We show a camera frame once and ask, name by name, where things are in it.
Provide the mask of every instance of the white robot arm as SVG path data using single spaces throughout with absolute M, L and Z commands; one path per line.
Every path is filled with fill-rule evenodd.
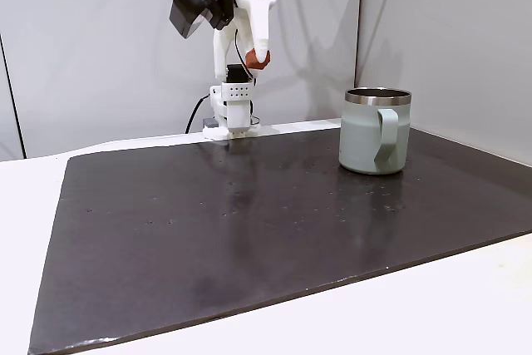
M 174 0 L 170 20 L 188 37 L 205 17 L 214 31 L 214 74 L 219 86 L 210 88 L 214 119 L 205 125 L 215 140 L 256 136 L 251 116 L 255 82 L 271 60 L 269 10 L 277 0 Z M 227 53 L 235 42 L 241 64 L 228 65 Z

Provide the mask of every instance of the stainless steel rim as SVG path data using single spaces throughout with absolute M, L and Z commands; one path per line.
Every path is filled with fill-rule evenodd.
M 346 91 L 346 101 L 366 106 L 405 106 L 411 103 L 412 94 L 387 87 L 357 87 Z

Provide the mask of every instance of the dark table mat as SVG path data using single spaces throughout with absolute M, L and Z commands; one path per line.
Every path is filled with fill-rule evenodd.
M 337 161 L 339 130 L 69 161 L 30 351 L 204 323 L 525 234 L 532 169 L 411 132 L 396 175 Z

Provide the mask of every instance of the light green mug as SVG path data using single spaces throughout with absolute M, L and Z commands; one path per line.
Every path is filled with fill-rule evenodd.
M 340 133 L 340 164 L 369 175 L 405 167 L 411 93 L 383 87 L 346 92 Z

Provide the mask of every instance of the wire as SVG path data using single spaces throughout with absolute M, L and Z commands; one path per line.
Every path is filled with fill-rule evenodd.
M 26 147 L 24 145 L 24 139 L 22 138 L 22 129 L 20 127 L 20 121 L 18 119 L 17 106 L 15 104 L 15 95 L 13 94 L 13 88 L 11 85 L 11 77 L 9 76 L 9 70 L 7 69 L 7 57 L 3 48 L 2 34 L 0 34 L 0 57 L 3 59 L 3 66 L 6 69 L 7 87 L 9 88 L 9 94 L 11 95 L 11 103 L 13 105 L 13 113 L 15 115 L 15 122 L 17 123 L 18 139 L 20 140 L 20 148 L 22 150 L 22 157 L 24 160 L 27 158 Z
M 240 62 L 242 63 L 242 67 L 244 67 L 244 70 L 246 70 L 246 73 L 249 76 L 249 79 L 253 79 L 253 74 L 249 71 L 248 66 L 246 66 L 246 63 L 244 62 L 244 59 L 242 58 L 242 55 L 240 54 L 239 50 L 239 44 L 237 43 L 237 37 L 239 35 L 239 30 L 237 29 L 234 33 L 234 48 L 236 49 L 236 52 L 239 54 Z
M 202 97 L 201 99 L 199 99 L 198 104 L 196 104 L 196 107 L 195 107 L 194 111 L 192 111 L 192 115 L 190 116 L 190 119 L 189 119 L 189 124 L 186 126 L 185 134 L 189 134 L 190 133 L 190 127 L 192 126 L 192 122 L 194 121 L 194 118 L 196 117 L 196 113 L 198 112 L 198 109 L 200 108 L 201 103 L 203 103 L 204 100 L 207 97 L 209 97 L 209 96 L 210 95 L 207 95 L 207 96 Z

